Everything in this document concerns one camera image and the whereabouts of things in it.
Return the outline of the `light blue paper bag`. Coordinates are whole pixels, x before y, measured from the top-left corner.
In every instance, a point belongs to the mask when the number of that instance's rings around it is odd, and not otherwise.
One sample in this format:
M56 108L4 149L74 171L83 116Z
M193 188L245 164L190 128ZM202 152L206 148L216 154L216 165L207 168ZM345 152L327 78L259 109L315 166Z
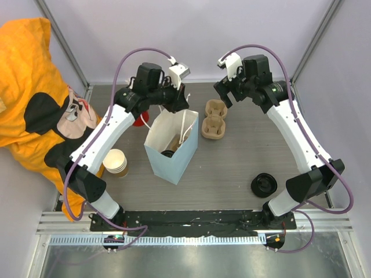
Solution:
M153 173L178 184L198 147L199 113L162 110L153 121L144 147Z

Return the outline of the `brown pulp cup carrier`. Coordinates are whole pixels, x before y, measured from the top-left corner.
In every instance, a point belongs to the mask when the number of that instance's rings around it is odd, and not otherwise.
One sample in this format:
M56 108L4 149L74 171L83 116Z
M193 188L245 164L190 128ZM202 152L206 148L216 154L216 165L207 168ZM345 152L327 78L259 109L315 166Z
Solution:
M170 142L169 149L176 152L180 148L180 146L180 137L174 137L173 140Z

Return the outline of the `single black cup lid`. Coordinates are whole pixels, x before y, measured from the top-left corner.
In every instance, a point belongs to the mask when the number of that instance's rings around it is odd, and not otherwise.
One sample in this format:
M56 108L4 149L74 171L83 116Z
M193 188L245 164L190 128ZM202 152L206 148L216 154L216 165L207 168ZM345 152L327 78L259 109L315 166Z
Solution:
M164 150L161 152L163 156L166 156L167 158L171 158L174 155L174 151L172 150Z

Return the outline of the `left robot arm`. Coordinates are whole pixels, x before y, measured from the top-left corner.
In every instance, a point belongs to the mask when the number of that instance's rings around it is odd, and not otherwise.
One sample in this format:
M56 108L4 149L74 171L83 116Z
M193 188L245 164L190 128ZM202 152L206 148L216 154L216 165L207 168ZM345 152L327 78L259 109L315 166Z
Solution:
M157 64L139 65L130 84L114 91L113 105L88 138L69 157L61 156L57 160L64 181L65 201L71 189L100 213L109 230L117 231L122 227L123 208L112 199L106 183L96 174L120 136L150 106L161 105L171 113L189 107L182 83L189 74L190 69L181 63L170 66L167 74Z

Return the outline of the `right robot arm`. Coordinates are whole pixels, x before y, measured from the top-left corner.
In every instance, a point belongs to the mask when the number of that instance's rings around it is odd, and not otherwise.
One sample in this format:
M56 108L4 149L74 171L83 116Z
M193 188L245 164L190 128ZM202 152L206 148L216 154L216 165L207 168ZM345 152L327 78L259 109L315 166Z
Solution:
M296 161L300 174L288 179L285 189L264 203L261 211L263 226L274 229L292 209L331 189L345 165L321 148L286 82L273 80L268 57L240 58L231 53L220 58L218 66L227 70L227 76L214 84L225 105L232 106L229 93L236 101L251 98L276 125Z

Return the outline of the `brown cup carrier stack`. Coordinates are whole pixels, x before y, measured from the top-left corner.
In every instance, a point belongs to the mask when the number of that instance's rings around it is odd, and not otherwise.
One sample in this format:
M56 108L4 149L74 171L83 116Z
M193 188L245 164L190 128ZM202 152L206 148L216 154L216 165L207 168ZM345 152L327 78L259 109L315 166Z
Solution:
M205 106L205 118L202 122L201 134L211 140L219 140L225 135L225 117L228 109L221 100L211 99Z

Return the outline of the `red cup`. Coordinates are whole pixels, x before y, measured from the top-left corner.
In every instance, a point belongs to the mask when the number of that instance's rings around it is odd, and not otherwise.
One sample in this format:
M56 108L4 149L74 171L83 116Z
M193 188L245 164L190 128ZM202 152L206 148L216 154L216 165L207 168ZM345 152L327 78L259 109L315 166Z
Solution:
M143 112L134 122L133 126L140 127L140 126L146 126L147 128L150 128L148 121L150 119L148 111Z

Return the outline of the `paper cup stack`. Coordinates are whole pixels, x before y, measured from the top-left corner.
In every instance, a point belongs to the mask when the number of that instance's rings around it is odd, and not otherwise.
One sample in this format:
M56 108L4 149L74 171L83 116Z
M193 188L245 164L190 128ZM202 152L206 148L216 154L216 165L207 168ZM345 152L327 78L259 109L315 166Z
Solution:
M128 174L128 161L125 154L119 149L111 149L103 160L106 170L117 176L125 177Z

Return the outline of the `black lid stack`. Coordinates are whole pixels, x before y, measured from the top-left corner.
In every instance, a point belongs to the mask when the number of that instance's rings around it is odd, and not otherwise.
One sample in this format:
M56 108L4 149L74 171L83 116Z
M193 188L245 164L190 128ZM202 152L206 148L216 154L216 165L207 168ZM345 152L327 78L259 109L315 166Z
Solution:
M271 174L260 173L253 179L250 187L255 196L267 198L276 192L278 184Z

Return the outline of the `orange cartoon cloth bag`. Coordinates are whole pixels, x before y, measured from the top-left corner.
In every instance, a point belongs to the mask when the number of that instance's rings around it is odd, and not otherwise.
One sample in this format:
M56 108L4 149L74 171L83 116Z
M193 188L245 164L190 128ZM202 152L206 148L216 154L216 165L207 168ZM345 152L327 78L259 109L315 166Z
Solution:
M56 162L79 148L101 119L54 65L51 34L45 18L11 20L1 27L1 146L67 195L62 210L73 220L84 199L64 188Z

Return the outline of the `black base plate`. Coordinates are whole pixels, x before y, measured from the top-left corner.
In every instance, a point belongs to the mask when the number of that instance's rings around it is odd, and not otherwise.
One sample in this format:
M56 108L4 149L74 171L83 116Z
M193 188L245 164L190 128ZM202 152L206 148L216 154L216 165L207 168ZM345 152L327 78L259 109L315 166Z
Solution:
M258 230L297 228L293 213L269 221L254 210L126 211L116 224L146 225L145 237L237 237L256 235Z

